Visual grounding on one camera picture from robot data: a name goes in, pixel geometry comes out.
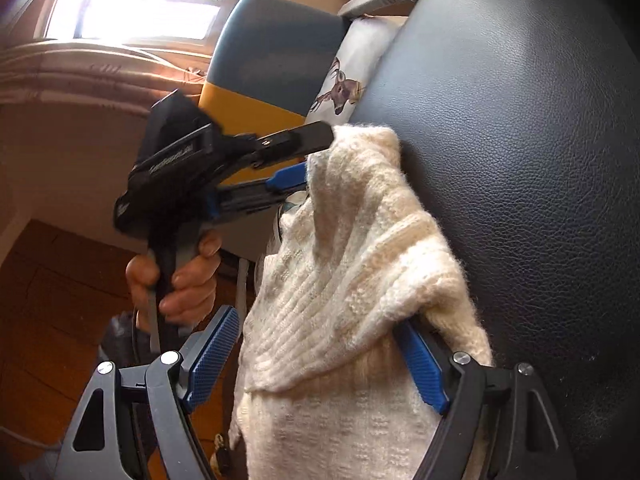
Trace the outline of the person's left hand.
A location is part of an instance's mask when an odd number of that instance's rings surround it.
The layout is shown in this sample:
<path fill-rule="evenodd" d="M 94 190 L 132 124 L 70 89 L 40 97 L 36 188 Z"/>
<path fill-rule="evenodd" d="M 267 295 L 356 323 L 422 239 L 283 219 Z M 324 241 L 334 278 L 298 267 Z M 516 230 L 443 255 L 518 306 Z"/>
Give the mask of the person's left hand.
<path fill-rule="evenodd" d="M 221 237 L 215 230 L 206 231 L 198 244 L 198 254 L 172 274 L 172 292 L 160 302 L 160 314 L 167 323 L 193 328 L 212 312 L 221 245 Z M 159 276 L 160 270 L 149 256 L 137 255 L 126 267 L 136 327 L 145 333 L 151 331 L 149 296 Z"/>

